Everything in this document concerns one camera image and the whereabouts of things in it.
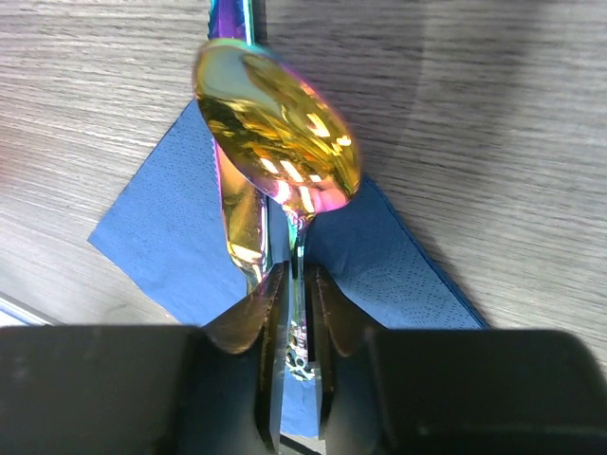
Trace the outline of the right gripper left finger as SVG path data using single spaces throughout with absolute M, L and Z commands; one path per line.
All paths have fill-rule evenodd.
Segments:
M 198 326 L 1 331 L 5 454 L 274 454 L 289 266 Z

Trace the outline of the iridescent gold spoon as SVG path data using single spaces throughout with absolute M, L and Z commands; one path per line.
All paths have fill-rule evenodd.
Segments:
M 281 206 L 293 283 L 285 362 L 314 378 L 307 331 L 304 246 L 314 218 L 359 190 L 359 147 L 339 112 L 292 67 L 258 45 L 220 38 L 201 46 L 193 90 L 203 119 L 232 165 Z

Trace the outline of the iridescent knife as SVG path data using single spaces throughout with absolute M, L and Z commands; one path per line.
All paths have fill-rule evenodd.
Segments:
M 255 42 L 253 8 L 249 1 L 211 2 L 208 37 Z M 268 239 L 268 201 L 213 144 L 227 250 L 244 275 L 247 292 L 263 280 L 271 262 Z

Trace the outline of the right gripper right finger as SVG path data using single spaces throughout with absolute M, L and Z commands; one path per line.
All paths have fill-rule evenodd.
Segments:
M 389 329 L 305 273 L 331 454 L 602 454 L 606 382 L 555 330 Z

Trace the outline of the blue paper napkin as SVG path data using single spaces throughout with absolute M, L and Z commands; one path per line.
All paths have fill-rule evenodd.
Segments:
M 195 103 L 89 241 L 181 323 L 206 324 L 245 296 L 245 278 L 227 251 L 212 136 Z M 486 326 L 369 177 L 347 207 L 315 219 L 305 258 L 324 265 L 344 295 L 386 327 Z

